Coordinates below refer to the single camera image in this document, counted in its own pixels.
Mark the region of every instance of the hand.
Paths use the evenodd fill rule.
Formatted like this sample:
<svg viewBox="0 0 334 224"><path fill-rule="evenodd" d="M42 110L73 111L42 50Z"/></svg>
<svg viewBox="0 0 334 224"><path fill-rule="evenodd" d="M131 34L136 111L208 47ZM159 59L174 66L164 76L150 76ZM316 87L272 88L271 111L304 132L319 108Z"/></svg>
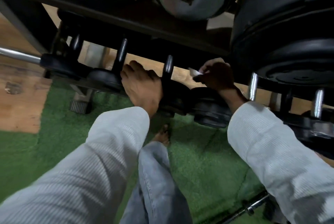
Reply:
<svg viewBox="0 0 334 224"><path fill-rule="evenodd" d="M194 77L194 81L202 82L207 87L218 92L227 89L234 89L234 79L231 66L222 58L215 58L205 62L199 69L203 75Z"/></svg>
<svg viewBox="0 0 334 224"><path fill-rule="evenodd" d="M121 71L122 84L134 106L142 107L151 118L158 110L163 96L160 77L146 71L141 64L131 61Z"/></svg>
<svg viewBox="0 0 334 224"><path fill-rule="evenodd" d="M206 61L199 72L203 75L194 77L194 81L202 82L207 87L216 90L226 101L232 113L248 101L234 85L231 66L222 58Z"/></svg>

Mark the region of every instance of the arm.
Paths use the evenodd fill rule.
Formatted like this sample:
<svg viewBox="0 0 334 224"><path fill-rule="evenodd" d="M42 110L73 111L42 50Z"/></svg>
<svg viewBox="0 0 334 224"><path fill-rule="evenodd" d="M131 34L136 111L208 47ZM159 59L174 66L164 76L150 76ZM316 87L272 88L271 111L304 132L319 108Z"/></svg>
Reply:
<svg viewBox="0 0 334 224"><path fill-rule="evenodd" d="M207 61L195 80L218 91L233 116L228 142L273 195L291 223L334 222L334 169L300 143L268 108L249 102L221 58Z"/></svg>
<svg viewBox="0 0 334 224"><path fill-rule="evenodd" d="M84 144L0 206L0 223L113 222L162 98L160 78L137 62L121 76L135 107L98 116Z"/></svg>

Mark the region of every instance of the green floor mat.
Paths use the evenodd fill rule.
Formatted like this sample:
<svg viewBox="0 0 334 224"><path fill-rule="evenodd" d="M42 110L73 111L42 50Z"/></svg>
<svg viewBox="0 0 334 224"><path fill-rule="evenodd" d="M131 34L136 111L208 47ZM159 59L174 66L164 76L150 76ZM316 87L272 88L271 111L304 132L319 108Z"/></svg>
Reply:
<svg viewBox="0 0 334 224"><path fill-rule="evenodd" d="M128 98L106 93L94 97L94 109L88 115L69 111L73 90L54 82L48 93L38 135L0 132L0 201L54 167L86 139L96 117L104 111L131 106ZM175 181L187 198L194 223L215 223L263 190L251 169L227 142L225 129L201 126L192 116L168 120L152 119L146 142L161 125L172 125L169 157ZM131 176L116 221L122 216L138 174ZM261 209L255 216L244 216L234 223L268 223Z"/></svg>

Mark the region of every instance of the white long-sleeve shirt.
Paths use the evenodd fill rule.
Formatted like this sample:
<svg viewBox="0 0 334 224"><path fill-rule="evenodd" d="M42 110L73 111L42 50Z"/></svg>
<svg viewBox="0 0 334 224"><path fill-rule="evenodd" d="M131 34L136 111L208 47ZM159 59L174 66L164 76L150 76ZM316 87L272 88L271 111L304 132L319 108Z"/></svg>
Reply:
<svg viewBox="0 0 334 224"><path fill-rule="evenodd" d="M149 128L139 107L102 113L84 144L0 206L0 223L111 223ZM228 141L291 223L334 222L334 169L255 102L232 116Z"/></svg>

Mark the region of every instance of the wooden floor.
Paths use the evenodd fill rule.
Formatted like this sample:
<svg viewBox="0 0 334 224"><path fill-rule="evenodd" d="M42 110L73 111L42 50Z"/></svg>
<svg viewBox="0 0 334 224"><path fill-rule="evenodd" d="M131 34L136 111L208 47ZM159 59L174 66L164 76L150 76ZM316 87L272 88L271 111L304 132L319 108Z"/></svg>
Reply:
<svg viewBox="0 0 334 224"><path fill-rule="evenodd" d="M59 25L56 8L46 6L54 23ZM4 18L0 17L0 46L9 46L15 49L39 55L27 40ZM79 61L84 61L89 43L85 42ZM105 67L110 69L116 57L116 51L110 49L105 60ZM163 63L128 54L126 63L136 60L145 69L155 70L161 76ZM0 56L0 130L37 133L41 112L51 80L42 78L43 69L34 64L5 58ZM200 83L192 80L189 71L174 68L172 79L181 82L189 88L201 87ZM247 86L236 84L242 92L247 92ZM271 92L258 90L256 101L269 105ZM294 99L292 112L301 114L309 110L309 101Z"/></svg>

